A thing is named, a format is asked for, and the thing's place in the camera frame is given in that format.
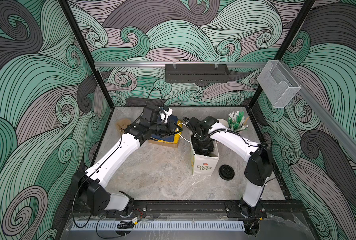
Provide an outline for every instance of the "black cup lid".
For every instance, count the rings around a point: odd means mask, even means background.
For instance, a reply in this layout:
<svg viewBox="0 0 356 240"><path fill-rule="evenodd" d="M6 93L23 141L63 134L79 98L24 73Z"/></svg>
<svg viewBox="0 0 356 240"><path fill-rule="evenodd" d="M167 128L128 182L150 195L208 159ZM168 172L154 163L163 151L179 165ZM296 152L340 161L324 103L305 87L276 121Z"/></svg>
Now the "black cup lid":
<svg viewBox="0 0 356 240"><path fill-rule="evenodd" d="M219 173L220 177L226 181L230 181L234 177L234 170L229 165L222 165L219 168L218 173Z"/></svg>

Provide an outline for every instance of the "gray marble surface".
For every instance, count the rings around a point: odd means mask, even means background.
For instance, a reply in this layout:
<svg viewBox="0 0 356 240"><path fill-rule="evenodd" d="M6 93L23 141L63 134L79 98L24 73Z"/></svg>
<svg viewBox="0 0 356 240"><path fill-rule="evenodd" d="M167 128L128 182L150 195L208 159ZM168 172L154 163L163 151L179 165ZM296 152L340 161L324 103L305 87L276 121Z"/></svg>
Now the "gray marble surface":
<svg viewBox="0 0 356 240"><path fill-rule="evenodd" d="M104 140L98 152L97 160L112 148L120 137L115 122L122 118L134 121L142 112L142 107L115 108ZM173 108L173 115L182 119L196 117L199 120L207 116L227 119L228 113L244 111L244 108ZM250 119L248 129L242 136L259 142ZM189 138L189 130L184 127L182 136ZM191 174L190 144L180 139L178 148L159 146L145 142L133 152L115 172L106 190L122 190L137 200L238 200L242 197L246 178L246 162L235 152L218 143L219 161L211 176ZM235 177L230 181L220 178L218 169L227 164L233 167ZM272 180L262 194L264 200L280 200L283 197L277 180Z"/></svg>

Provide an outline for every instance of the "white vent grille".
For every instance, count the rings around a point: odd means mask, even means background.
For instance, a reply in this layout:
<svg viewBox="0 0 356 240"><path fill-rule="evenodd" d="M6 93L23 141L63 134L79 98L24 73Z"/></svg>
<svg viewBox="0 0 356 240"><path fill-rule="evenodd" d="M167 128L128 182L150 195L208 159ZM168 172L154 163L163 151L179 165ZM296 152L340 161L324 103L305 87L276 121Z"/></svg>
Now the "white vent grille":
<svg viewBox="0 0 356 240"><path fill-rule="evenodd" d="M98 221L89 221L89 223L84 228L77 228L74 224L71 231L83 231L83 230L93 230L97 226ZM76 221L76 223L81 226L86 223L86 221ZM108 220L99 221L98 230L118 230L117 225L120 221ZM244 231L242 221L222 221L222 220L143 220L134 226L131 230L140 231L165 231L165 230L175 230L175 231L190 231L190 230L206 230L206 231Z"/></svg>

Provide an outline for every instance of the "red wire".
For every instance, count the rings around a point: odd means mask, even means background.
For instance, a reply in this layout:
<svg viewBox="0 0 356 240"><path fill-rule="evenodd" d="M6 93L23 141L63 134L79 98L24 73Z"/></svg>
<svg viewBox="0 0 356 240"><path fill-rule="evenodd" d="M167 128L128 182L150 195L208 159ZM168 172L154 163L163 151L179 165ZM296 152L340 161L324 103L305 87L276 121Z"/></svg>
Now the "red wire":
<svg viewBox="0 0 356 240"><path fill-rule="evenodd" d="M143 213L141 212L141 210L139 210L139 209L136 209L136 210L138 210L138 212L141 214L141 218L142 218Z"/></svg>

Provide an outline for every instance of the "clear plastic holder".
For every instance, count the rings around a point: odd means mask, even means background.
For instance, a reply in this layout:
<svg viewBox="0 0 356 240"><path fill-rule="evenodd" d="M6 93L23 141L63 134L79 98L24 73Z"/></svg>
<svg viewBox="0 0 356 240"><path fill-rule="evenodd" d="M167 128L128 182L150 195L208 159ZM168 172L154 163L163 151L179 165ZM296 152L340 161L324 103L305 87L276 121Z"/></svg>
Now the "clear plastic holder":
<svg viewBox="0 0 356 240"><path fill-rule="evenodd" d="M291 69L279 60L269 60L257 80L273 108L284 108L301 89Z"/></svg>

